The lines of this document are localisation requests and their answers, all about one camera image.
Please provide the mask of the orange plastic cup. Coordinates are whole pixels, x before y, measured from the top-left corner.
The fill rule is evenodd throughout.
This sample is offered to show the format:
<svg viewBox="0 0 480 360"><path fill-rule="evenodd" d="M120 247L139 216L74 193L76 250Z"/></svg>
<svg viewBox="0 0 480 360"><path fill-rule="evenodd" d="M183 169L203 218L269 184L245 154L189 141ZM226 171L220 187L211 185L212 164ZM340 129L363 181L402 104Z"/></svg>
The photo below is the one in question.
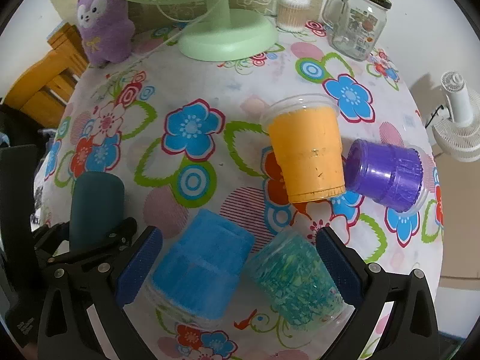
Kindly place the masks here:
<svg viewBox="0 0 480 360"><path fill-rule="evenodd" d="M338 106L323 94L286 97L260 123L281 168L289 202L309 203L346 192Z"/></svg>

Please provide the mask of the dark teal cup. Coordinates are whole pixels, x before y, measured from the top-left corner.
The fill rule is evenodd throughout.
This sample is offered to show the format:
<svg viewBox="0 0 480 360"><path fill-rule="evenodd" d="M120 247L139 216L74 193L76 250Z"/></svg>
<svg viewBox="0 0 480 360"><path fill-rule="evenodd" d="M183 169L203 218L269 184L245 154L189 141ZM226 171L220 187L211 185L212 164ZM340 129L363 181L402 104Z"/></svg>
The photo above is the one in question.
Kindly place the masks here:
<svg viewBox="0 0 480 360"><path fill-rule="evenodd" d="M84 172L72 195L69 246L78 251L103 241L124 218L125 186L116 175Z"/></svg>

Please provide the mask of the blue plastic cup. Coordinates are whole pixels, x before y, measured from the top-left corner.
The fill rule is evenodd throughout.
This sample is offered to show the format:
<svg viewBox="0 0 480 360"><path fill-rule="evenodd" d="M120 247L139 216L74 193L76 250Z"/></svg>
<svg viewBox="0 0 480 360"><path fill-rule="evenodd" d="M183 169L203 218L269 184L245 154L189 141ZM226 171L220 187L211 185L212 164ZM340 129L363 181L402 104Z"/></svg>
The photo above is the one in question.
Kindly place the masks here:
<svg viewBox="0 0 480 360"><path fill-rule="evenodd" d="M149 300L184 323L217 325L255 241L253 234L225 217L200 210L148 278Z"/></svg>

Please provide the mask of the wooden chair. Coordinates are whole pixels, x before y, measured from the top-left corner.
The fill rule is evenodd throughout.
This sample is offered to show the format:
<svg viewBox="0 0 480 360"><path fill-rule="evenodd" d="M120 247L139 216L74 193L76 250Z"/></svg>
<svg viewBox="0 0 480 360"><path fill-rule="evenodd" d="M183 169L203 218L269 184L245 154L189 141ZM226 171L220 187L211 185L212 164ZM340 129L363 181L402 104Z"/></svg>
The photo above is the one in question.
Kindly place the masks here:
<svg viewBox="0 0 480 360"><path fill-rule="evenodd" d="M47 42L51 50L17 79L4 102L39 125L56 128L89 61L72 24L62 24Z"/></svg>

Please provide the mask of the white small fan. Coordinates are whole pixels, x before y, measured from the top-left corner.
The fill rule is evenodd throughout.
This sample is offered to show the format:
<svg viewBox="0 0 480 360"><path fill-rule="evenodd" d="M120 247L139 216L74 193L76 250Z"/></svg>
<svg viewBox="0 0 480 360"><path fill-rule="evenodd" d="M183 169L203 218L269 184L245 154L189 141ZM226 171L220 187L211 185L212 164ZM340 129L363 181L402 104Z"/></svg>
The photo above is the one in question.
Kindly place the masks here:
<svg viewBox="0 0 480 360"><path fill-rule="evenodd" d="M432 133L442 152L457 161L479 160L479 93L469 88L459 72L445 72L441 77L446 109L433 123Z"/></svg>

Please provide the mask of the purple plastic cup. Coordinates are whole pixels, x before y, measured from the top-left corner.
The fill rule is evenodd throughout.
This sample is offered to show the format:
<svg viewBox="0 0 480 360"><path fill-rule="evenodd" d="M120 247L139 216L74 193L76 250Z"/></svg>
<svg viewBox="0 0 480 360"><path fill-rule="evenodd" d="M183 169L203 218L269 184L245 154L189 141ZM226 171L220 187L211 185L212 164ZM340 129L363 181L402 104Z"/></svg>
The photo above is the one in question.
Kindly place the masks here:
<svg viewBox="0 0 480 360"><path fill-rule="evenodd" d="M343 169L348 191L398 213L417 211L426 199L425 171L413 147L357 139Z"/></svg>

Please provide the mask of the black clothing pile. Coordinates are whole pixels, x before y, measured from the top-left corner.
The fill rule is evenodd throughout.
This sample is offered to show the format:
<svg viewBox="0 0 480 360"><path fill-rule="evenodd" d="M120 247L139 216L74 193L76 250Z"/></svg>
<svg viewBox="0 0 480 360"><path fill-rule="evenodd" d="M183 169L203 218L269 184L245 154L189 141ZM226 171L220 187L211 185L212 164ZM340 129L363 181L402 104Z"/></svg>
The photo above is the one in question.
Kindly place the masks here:
<svg viewBox="0 0 480 360"><path fill-rule="evenodd" d="M31 235L35 176L47 152L41 126L9 106L1 107L1 236Z"/></svg>

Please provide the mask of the teal glitter plastic cup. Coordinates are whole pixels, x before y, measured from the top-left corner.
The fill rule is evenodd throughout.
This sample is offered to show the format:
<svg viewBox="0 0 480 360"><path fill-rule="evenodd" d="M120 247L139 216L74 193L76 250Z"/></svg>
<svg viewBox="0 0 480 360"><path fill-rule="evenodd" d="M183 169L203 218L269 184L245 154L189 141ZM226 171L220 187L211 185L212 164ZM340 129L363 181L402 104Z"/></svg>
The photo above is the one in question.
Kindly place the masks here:
<svg viewBox="0 0 480 360"><path fill-rule="evenodd" d="M316 248L296 231L278 233L247 262L245 270L292 328L319 328L345 308Z"/></svg>

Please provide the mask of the green desk fan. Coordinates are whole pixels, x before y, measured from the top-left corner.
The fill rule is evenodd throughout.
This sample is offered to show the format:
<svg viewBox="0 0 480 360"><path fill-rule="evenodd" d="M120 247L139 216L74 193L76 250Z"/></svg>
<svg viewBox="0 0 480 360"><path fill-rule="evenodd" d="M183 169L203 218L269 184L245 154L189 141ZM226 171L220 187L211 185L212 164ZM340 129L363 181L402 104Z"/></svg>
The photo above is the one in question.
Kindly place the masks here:
<svg viewBox="0 0 480 360"><path fill-rule="evenodd" d="M200 0L127 0L142 4L165 5ZM258 55L278 41L273 23L254 10L232 9L229 0L203 0L207 12L180 32L180 52L195 60L223 62Z"/></svg>

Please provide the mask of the floral tablecloth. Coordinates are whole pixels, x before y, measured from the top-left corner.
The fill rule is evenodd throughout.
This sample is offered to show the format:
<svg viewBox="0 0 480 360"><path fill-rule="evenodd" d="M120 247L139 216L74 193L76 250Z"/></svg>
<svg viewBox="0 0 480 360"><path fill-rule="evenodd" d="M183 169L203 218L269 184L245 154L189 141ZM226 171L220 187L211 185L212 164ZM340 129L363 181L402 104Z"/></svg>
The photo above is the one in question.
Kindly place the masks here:
<svg viewBox="0 0 480 360"><path fill-rule="evenodd" d="M159 228L167 244L200 209L253 233L255 251L283 229L313 238L329 225L367 263L421 269L438 288L439 173L413 96L384 49L354 61L310 21L258 55L209 63L182 55L173 35L169 27L145 33L133 60L80 78L41 170L41 224L69 219L83 173L111 172L124 183L126 215L140 229ZM338 105L345 145L362 138L417 149L425 161L422 207L399 214L355 193L292 205L260 114L298 94L325 94Z"/></svg>

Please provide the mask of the glass mason jar mug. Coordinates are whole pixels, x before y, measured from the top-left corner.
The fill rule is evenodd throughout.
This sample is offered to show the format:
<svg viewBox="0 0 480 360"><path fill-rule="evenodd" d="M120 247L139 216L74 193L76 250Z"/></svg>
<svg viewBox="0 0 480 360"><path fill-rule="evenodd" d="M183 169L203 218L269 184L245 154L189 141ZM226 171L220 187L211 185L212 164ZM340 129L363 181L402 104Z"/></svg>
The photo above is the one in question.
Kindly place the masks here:
<svg viewBox="0 0 480 360"><path fill-rule="evenodd" d="M389 0L326 0L321 19L329 44L354 60L366 60L386 25L390 9Z"/></svg>

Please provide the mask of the purple plush toy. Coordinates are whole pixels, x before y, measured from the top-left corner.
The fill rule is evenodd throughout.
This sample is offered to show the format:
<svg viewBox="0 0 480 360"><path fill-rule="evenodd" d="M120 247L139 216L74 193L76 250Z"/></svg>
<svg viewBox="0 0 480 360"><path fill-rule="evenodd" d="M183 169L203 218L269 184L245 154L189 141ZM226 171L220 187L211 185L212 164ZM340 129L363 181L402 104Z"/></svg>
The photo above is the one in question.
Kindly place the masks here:
<svg viewBox="0 0 480 360"><path fill-rule="evenodd" d="M131 55L135 25L126 0L78 0L76 17L91 65L121 63Z"/></svg>

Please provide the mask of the cotton swab container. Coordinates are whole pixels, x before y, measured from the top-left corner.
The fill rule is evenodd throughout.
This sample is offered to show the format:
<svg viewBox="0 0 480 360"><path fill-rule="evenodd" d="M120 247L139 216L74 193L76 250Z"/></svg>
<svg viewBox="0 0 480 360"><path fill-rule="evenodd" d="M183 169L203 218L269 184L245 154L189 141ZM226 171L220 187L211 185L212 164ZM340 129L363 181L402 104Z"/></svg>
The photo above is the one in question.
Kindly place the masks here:
<svg viewBox="0 0 480 360"><path fill-rule="evenodd" d="M277 0L276 24L289 33L303 31L312 0Z"/></svg>

